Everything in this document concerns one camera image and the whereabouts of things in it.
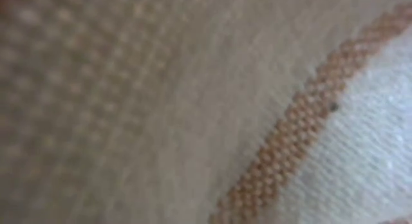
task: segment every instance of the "tan woven stripe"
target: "tan woven stripe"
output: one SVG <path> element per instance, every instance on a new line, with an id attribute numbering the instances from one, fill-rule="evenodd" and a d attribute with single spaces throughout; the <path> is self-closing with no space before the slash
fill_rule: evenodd
<path id="1" fill-rule="evenodd" d="M 406 218 L 399 218 L 393 221 L 384 221 L 379 224 L 412 224 L 412 216 Z"/>
<path id="2" fill-rule="evenodd" d="M 339 108 L 338 96 L 346 81 L 388 40 L 400 35 L 412 21 L 412 3 L 397 6 L 365 27 L 357 38 L 343 42 L 318 67 L 305 90 L 295 94 L 285 116 L 267 136 L 257 160 L 218 203 L 210 223 L 241 223 L 255 218 L 276 198 L 316 141 L 328 115 Z"/>

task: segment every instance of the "dark speck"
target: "dark speck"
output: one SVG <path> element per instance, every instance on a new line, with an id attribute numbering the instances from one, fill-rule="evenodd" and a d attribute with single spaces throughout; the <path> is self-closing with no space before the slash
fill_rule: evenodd
<path id="1" fill-rule="evenodd" d="M 332 102 L 329 107 L 331 112 L 335 112 L 339 109 L 339 105 L 336 102 Z"/>

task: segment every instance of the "beige fabric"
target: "beige fabric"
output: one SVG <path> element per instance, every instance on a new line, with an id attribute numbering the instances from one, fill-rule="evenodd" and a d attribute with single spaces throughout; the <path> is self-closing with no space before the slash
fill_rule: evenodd
<path id="1" fill-rule="evenodd" d="M 412 213 L 412 28 L 348 83 L 262 223 L 380 223 Z"/>
<path id="2" fill-rule="evenodd" d="M 5 223 L 206 223 L 303 82 L 409 0 L 8 0 Z"/>

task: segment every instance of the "textile texture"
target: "textile texture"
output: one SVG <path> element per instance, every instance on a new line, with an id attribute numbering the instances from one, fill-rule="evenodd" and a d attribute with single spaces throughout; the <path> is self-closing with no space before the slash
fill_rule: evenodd
<path id="1" fill-rule="evenodd" d="M 412 214 L 412 0 L 0 0 L 0 223 Z"/>

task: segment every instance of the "woven fabric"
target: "woven fabric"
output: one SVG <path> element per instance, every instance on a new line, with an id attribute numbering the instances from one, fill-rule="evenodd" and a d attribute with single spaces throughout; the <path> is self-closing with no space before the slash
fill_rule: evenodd
<path id="1" fill-rule="evenodd" d="M 2 0 L 0 223 L 208 223 L 327 53 L 405 1 Z"/>
<path id="2" fill-rule="evenodd" d="M 379 224 L 410 224 L 412 223 L 412 217 L 406 217 L 406 218 L 397 218 L 393 221 L 385 221 Z"/>
<path id="3" fill-rule="evenodd" d="M 412 28 L 347 82 L 262 223 L 380 223 L 412 213 Z"/>

